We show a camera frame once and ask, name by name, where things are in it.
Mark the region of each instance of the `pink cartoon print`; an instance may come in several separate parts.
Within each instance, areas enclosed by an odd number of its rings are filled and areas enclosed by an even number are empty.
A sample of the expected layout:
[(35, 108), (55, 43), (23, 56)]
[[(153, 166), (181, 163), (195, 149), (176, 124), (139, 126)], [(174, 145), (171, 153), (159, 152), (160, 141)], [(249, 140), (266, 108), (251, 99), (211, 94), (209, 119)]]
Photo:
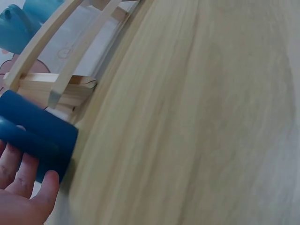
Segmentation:
[[(19, 55), (14, 54), (13, 58), (11, 60), (5, 61), (0, 67), (0, 95), (2, 95), (7, 90), (4, 85), (4, 75), (11, 70), (11, 68), (13, 67), (13, 64), (18, 59), (18, 57), (19, 57)], [(32, 73), (50, 73), (50, 70), (42, 61), (36, 60), (33, 67), (31, 68), (30, 72), (32, 72)]]

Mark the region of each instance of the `wooden rocking frame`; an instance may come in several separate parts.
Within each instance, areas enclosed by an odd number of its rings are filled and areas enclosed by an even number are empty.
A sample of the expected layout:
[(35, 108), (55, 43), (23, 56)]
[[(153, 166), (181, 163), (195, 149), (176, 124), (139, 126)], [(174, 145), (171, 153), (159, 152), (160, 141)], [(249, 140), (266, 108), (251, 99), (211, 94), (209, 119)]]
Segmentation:
[[(125, 21), (129, 17), (129, 13), (119, 7), (119, 4), (122, 1), (132, 0), (92, 0), (92, 5), (100, 9), (102, 12), (91, 25), (91, 27), (88, 28), (79, 44), (73, 50), (64, 68), (60, 74), (57, 74), (57, 79), (55, 81), (51, 81), (52, 87), (47, 103), (49, 107), (56, 108), (58, 103), (62, 104), (60, 97), (63, 95), (67, 86), (69, 85), (77, 65), (110, 16), (119, 21), (119, 26), (122, 27), (124, 25)], [(45, 22), (45, 24), (23, 50), (22, 54), (17, 59), (10, 72), (5, 75), (4, 83), (9, 89), (16, 92), (18, 92), (19, 89), (22, 89), (22, 84), (24, 84), (24, 82), (20, 82), (20, 79), (24, 79), (24, 77), (29, 74), (29, 70), (50, 39), (53, 37), (55, 32), (76, 10), (76, 8), (82, 4), (82, 2), (83, 0), (66, 0)], [(26, 84), (28, 84), (30, 81), (30, 77), (34, 76), (32, 74), (29, 75), (29, 77), (26, 78)], [(41, 84), (37, 80), (31, 80), (31, 82), (33, 83), (32, 85)]]

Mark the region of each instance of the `blue toy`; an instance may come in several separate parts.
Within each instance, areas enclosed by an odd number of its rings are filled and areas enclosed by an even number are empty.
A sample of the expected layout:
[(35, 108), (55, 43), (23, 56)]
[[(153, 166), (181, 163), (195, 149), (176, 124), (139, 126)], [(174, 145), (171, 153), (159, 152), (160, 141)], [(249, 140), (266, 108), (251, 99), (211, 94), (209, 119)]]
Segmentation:
[(26, 0), (23, 6), (25, 13), (45, 23), (64, 0)]
[(41, 24), (17, 5), (8, 6), (0, 14), (0, 48), (21, 54)]
[(64, 177), (70, 163), (78, 130), (8, 90), (0, 97), (0, 139), (40, 159), (36, 181), (48, 170)]

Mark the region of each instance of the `wooden block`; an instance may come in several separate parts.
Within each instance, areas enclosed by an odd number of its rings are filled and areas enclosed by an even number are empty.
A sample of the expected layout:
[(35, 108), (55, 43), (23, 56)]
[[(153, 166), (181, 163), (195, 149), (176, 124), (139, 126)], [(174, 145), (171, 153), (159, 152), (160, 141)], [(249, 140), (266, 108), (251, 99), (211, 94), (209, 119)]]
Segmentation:
[[(58, 74), (30, 73), (23, 75), (19, 80), (18, 93), (24, 97), (46, 105), (51, 87), (58, 78)], [(80, 106), (92, 93), (97, 81), (87, 76), (72, 76), (67, 85), (59, 104), (70, 108)]]

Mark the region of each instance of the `light wood surface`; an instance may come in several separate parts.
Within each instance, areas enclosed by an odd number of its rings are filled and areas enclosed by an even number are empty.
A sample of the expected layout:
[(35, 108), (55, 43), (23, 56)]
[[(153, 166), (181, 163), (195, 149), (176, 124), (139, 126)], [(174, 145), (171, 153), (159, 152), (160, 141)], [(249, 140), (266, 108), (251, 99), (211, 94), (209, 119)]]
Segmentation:
[(43, 24), (41, 29), (35, 34), (18, 57), (9, 74), (5, 77), (4, 82), (7, 87), (14, 91), (18, 90), (18, 81), (21, 75), (29, 72), (34, 62), (37, 60), (38, 56), (53, 37), (55, 32), (82, 3), (82, 1), (83, 0), (65, 1)]
[(299, 19), (296, 0), (146, 0), (47, 224), (298, 225)]

